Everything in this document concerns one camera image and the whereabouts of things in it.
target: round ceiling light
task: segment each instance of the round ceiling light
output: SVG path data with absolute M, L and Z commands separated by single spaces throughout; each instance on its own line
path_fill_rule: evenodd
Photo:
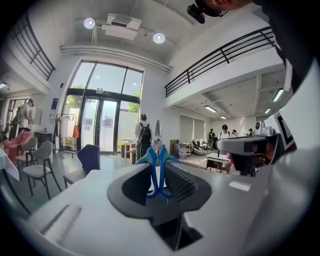
M 86 18 L 83 24 L 86 29 L 92 30 L 96 25 L 96 21 L 93 18 Z
M 156 33 L 156 34 L 154 34 L 154 36 L 153 36 L 153 41 L 154 41 L 156 44 L 162 44 L 165 40 L 166 40 L 166 37 L 165 37 L 165 35 L 162 34 L 162 33 Z

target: railing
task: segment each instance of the railing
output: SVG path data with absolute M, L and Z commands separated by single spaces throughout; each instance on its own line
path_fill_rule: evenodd
M 41 48 L 27 14 L 22 16 L 12 28 L 11 39 L 34 69 L 44 79 L 49 80 L 56 69 Z
M 197 77 L 218 65 L 229 64 L 230 60 L 240 55 L 250 55 L 255 50 L 257 52 L 274 46 L 274 34 L 270 26 L 245 34 L 209 53 L 178 75 L 164 87 L 165 96 L 168 97 L 185 84 L 190 84 Z

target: pink armchair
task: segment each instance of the pink armchair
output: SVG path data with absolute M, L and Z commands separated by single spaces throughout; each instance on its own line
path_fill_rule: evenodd
M 32 136 L 31 131 L 25 131 L 22 130 L 17 137 L 10 141 L 5 141 L 4 142 L 4 151 L 8 155 L 9 159 L 11 162 L 15 165 L 17 160 L 17 145 L 19 144 L 25 144 L 28 140 L 30 140 Z

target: orange bag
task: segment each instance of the orange bag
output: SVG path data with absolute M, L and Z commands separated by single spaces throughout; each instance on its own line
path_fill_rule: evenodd
M 73 127 L 73 136 L 72 136 L 72 137 L 74 137 L 74 138 L 76 138 L 76 139 L 79 138 L 79 128 L 78 128 L 77 125 L 75 125 L 75 126 Z

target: dark blue chair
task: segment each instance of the dark blue chair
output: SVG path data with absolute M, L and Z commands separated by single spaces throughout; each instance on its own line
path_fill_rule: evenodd
M 100 170 L 100 148 L 98 146 L 87 144 L 77 153 L 77 156 L 82 168 L 63 175 L 65 188 L 68 188 L 67 183 L 72 185 L 84 179 L 90 171 Z

